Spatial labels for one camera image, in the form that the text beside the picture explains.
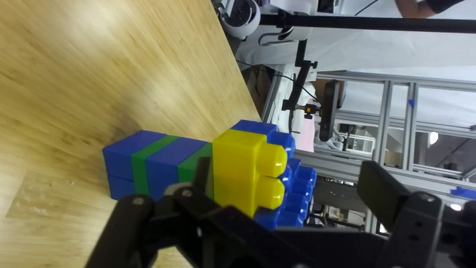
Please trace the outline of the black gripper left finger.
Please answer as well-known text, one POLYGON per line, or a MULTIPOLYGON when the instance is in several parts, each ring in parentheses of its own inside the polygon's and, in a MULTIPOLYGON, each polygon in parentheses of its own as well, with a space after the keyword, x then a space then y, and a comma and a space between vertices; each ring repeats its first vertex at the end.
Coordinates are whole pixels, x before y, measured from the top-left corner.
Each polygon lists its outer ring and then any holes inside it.
POLYGON ((159 201, 122 198, 111 211, 86 268, 151 268, 159 251, 177 247, 193 268, 257 268, 257 259, 230 231, 235 210, 206 195, 211 158, 202 156, 190 184, 174 184, 159 201))

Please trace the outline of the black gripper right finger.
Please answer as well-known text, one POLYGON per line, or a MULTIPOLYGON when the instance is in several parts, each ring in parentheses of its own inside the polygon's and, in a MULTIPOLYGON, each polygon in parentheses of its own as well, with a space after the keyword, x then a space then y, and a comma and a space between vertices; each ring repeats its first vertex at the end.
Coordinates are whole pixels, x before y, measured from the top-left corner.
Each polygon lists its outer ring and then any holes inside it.
POLYGON ((455 211, 432 193, 407 190, 373 161, 361 162, 357 193, 389 232, 377 268, 434 268, 438 253, 476 268, 474 201, 455 211))

